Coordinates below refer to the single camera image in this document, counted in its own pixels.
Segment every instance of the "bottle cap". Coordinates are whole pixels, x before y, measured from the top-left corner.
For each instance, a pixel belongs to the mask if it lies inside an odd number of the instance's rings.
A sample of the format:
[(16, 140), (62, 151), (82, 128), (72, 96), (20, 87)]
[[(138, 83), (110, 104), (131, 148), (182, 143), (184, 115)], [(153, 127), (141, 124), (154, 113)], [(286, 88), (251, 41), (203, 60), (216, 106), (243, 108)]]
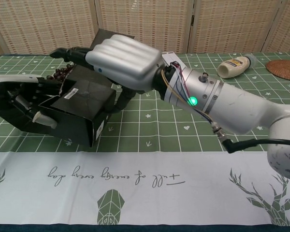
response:
[(250, 61), (250, 66), (249, 67), (250, 68), (253, 68), (253, 67), (256, 66), (258, 60), (253, 54), (248, 53), (248, 54), (245, 54), (244, 57), (247, 57), (249, 59), (249, 61)]

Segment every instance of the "black cable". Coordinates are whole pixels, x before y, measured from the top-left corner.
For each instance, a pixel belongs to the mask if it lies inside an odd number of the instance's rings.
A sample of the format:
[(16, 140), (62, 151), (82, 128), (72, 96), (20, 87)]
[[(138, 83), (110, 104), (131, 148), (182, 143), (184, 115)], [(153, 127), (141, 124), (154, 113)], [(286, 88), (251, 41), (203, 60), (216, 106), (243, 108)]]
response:
[(121, 87), (122, 92), (120, 93), (116, 104), (113, 106), (111, 110), (105, 110), (106, 113), (115, 114), (121, 112), (123, 109), (127, 107), (130, 100), (135, 97), (136, 91), (126, 88), (124, 86)]
[(290, 140), (286, 139), (250, 139), (245, 141), (239, 141), (233, 143), (231, 139), (227, 139), (221, 142), (228, 153), (233, 153), (240, 150), (245, 150), (247, 148), (257, 146), (260, 144), (281, 144), (290, 145)]

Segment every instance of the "brown woven coaster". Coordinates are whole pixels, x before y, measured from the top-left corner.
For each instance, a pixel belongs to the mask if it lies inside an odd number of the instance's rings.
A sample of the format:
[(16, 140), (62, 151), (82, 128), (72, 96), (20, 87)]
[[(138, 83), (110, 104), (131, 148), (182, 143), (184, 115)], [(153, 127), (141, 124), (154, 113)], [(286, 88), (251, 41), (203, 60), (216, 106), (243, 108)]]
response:
[(290, 60), (272, 60), (266, 64), (266, 69), (275, 76), (290, 80)]

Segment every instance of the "black box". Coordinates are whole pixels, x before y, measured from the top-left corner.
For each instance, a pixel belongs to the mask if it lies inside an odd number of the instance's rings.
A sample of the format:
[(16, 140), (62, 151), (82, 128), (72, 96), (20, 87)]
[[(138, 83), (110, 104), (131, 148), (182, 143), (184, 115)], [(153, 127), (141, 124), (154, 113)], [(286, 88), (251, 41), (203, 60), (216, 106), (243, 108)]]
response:
[[(119, 33), (99, 29), (90, 48), (114, 34)], [(116, 91), (111, 86), (102, 74), (76, 65), (64, 81), (65, 94), (41, 104), (47, 115), (59, 121), (57, 128), (49, 134), (92, 147), (112, 116), (104, 111), (115, 104)]]

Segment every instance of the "robotic arm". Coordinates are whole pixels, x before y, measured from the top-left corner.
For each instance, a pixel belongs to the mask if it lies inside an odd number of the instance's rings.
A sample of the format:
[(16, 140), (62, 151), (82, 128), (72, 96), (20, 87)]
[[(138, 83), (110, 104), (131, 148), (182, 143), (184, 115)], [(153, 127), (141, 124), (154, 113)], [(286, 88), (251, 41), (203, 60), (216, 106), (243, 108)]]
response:
[[(59, 48), (50, 56), (88, 67), (122, 85), (130, 91), (127, 101), (135, 92), (158, 91), (162, 100), (204, 117), (229, 153), (268, 144), (270, 166), (290, 179), (290, 105), (268, 101), (207, 73), (182, 70), (177, 62), (167, 66), (159, 50), (123, 35), (113, 35), (93, 50)], [(247, 134), (256, 126), (268, 128), (269, 139), (233, 143), (224, 132)]]

